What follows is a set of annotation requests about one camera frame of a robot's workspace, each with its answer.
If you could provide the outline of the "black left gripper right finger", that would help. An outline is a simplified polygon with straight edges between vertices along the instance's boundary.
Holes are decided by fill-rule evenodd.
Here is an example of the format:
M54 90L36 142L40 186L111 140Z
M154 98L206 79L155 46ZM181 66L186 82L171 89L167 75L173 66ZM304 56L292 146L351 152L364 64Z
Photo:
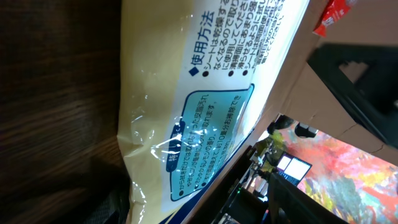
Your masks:
M296 186L277 173L268 180L268 204L271 223L283 223L279 210L291 223L345 224L341 218L331 213Z

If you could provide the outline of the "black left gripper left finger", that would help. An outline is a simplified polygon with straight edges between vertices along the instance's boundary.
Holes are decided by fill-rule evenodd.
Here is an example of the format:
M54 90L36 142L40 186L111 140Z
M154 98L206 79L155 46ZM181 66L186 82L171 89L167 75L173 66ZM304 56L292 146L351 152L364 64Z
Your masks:
M83 219L82 224L125 224L128 211L128 191L113 190Z

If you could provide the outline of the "cream snack bag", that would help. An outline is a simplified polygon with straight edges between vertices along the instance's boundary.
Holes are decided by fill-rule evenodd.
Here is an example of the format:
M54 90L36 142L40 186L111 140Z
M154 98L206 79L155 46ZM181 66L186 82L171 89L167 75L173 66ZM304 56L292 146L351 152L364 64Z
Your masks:
M164 223L253 131L307 0L123 0L118 144L128 223Z

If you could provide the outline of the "red snack packet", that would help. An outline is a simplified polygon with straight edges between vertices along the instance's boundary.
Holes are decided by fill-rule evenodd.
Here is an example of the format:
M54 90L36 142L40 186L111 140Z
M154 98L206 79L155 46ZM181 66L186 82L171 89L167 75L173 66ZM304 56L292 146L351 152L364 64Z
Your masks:
M339 21L357 2L358 0L329 0L313 33L326 37L326 28Z

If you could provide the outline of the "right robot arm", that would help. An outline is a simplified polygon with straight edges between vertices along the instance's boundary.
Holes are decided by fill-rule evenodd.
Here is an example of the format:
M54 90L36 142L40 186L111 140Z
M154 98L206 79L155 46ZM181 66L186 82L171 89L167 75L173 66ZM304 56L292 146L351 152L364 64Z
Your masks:
M366 68L351 81L350 62ZM397 147L397 47L324 44L307 63L348 114L383 143Z

